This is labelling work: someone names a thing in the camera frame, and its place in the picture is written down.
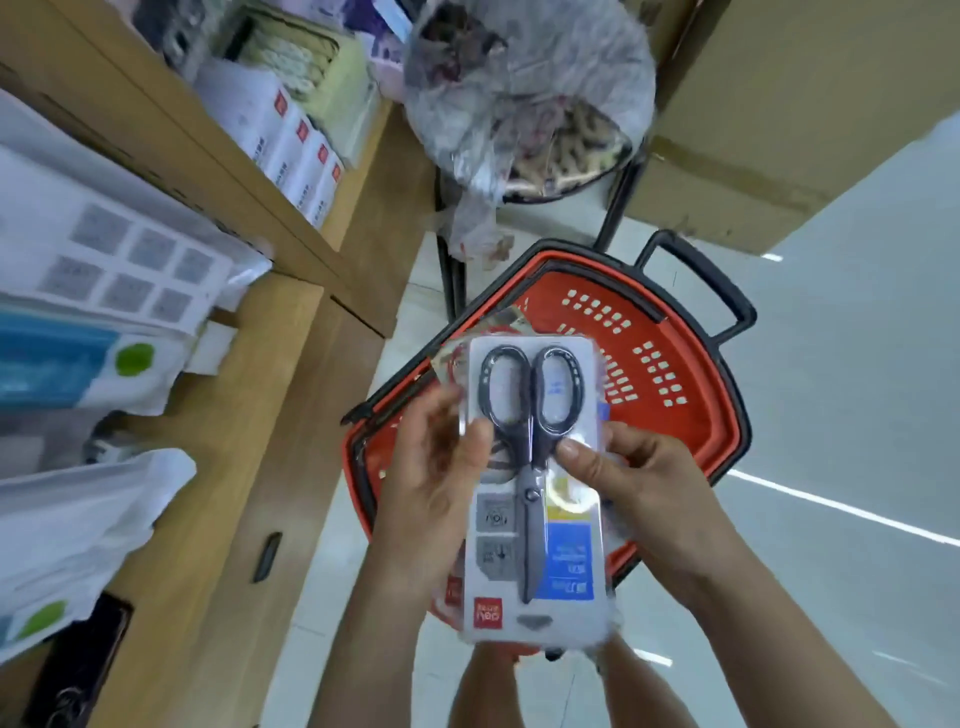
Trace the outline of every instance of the basket handle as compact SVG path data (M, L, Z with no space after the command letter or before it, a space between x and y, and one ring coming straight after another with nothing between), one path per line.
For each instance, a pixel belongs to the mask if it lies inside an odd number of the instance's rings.
M727 308L736 317L736 323L729 328L725 328L720 333L710 336L710 342L713 346L730 341L737 334L743 333L756 323L756 309L750 303L750 300L743 295L743 292L733 285L727 276L713 264L706 255L694 248L690 243L681 238L675 232L670 230L659 230L650 236L647 244L643 247L639 257L634 263L636 273L642 278L643 269L650 262L651 256L657 250L663 248L668 253L678 258L687 268L697 274L697 276L706 283L710 290L715 293Z

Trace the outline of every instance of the plastic bag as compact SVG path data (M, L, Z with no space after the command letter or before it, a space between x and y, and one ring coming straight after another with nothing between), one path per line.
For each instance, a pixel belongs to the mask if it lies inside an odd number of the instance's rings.
M616 0L433 0L408 44L405 106L465 189L451 254L485 257L504 201L555 199L625 163L655 77L643 27Z

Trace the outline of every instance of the wooden cabinet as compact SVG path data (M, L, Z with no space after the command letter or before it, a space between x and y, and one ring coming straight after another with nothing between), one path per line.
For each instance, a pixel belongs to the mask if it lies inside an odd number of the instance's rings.
M93 728L251 728L341 470L343 414L366 395L433 207L433 165L384 102L360 167L314 230L103 0L0 5L0 86L62 129L273 253L216 377L181 376L132 418L197 476L110 590L134 608ZM252 583L281 534L267 578ZM22 708L46 647L0 667Z

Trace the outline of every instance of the red shopping basket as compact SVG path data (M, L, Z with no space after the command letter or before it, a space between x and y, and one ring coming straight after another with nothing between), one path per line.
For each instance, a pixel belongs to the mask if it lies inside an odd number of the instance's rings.
M643 269L663 248L694 271L736 322L708 336ZM517 304L539 333L592 338L606 359L610 419L683 440L711 484L750 447L750 423L719 346L756 322L747 298L710 260L672 231L658 231L631 266L560 240L541 240L406 367L352 409L344 470L357 516L372 533L404 407L437 381L441 345L499 308ZM616 586L636 566L632 544L608 556Z

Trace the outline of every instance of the red logo label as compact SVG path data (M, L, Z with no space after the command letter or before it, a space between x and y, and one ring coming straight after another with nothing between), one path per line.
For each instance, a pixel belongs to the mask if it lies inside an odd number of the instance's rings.
M503 600L488 596L473 599L473 629L503 629Z
M462 607L464 604L464 580L459 576L446 578L444 604L448 607Z

